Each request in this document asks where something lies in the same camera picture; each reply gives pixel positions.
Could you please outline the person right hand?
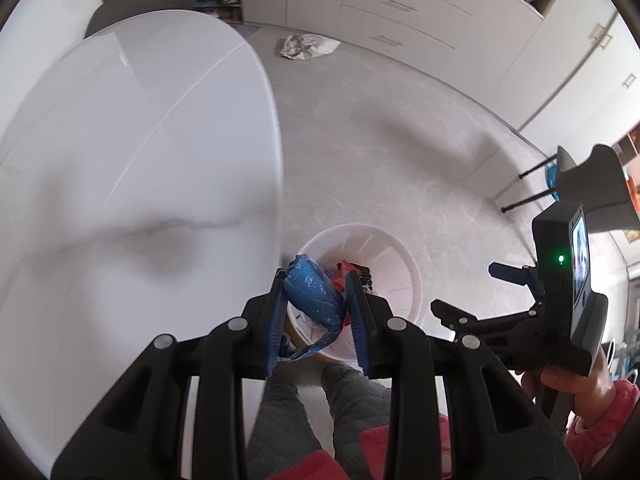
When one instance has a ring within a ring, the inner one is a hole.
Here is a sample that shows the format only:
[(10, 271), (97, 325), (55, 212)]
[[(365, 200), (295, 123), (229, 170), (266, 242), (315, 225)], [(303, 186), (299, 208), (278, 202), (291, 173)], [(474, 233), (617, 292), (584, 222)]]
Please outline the person right hand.
[(530, 398), (536, 396), (539, 386), (546, 386), (574, 396), (574, 413), (585, 428), (596, 424), (611, 408), (616, 388), (602, 349), (588, 377), (580, 376), (557, 366), (548, 366), (539, 372), (517, 372), (521, 386)]

